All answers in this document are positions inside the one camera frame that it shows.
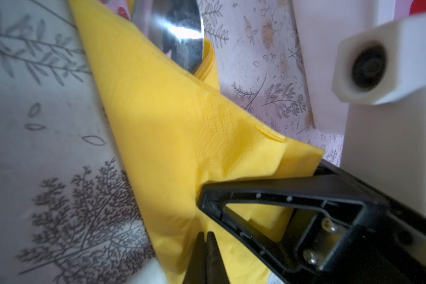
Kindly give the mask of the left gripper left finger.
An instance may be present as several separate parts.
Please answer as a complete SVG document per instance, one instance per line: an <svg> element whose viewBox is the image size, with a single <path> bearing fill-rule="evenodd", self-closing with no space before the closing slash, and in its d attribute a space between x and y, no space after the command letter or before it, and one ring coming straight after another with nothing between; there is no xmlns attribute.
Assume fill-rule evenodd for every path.
<svg viewBox="0 0 426 284"><path fill-rule="evenodd" d="M198 233L183 284L206 283L206 241L204 232Z"/></svg>

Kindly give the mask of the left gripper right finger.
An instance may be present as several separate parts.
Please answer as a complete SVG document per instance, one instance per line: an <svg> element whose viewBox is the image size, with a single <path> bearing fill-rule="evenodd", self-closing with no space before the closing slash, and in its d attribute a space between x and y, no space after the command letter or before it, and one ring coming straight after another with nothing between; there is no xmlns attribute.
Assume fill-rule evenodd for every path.
<svg viewBox="0 0 426 284"><path fill-rule="evenodd" d="M207 284L230 284L217 239L211 231L207 234L205 275Z"/></svg>

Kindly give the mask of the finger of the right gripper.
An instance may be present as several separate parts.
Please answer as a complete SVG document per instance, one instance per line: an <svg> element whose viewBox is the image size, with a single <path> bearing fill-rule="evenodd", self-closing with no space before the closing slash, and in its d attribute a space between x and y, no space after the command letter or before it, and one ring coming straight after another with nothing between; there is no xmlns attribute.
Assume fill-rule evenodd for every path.
<svg viewBox="0 0 426 284"><path fill-rule="evenodd" d="M273 241L228 204L292 214ZM286 284L426 284L426 218L329 162L309 177L204 185L198 208Z"/></svg>

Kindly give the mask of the yellow paper napkin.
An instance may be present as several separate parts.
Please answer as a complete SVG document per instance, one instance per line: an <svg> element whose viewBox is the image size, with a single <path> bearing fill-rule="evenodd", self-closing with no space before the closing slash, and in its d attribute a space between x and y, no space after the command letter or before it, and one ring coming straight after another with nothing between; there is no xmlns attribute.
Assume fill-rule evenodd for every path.
<svg viewBox="0 0 426 284"><path fill-rule="evenodd" d="M220 93L214 46L196 73L180 68L99 1L73 16L143 222L168 281L183 281L196 236L214 232L233 284L271 271L202 213L203 184L313 175L324 150L276 132Z"/></svg>

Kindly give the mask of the silver spoon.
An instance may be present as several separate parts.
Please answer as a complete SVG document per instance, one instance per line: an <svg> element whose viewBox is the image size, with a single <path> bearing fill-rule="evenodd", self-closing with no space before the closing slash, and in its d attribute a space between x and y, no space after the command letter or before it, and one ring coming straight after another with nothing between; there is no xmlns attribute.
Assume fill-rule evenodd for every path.
<svg viewBox="0 0 426 284"><path fill-rule="evenodd" d="M132 22L182 69L194 73L204 56L204 23L195 0L135 1Z"/></svg>

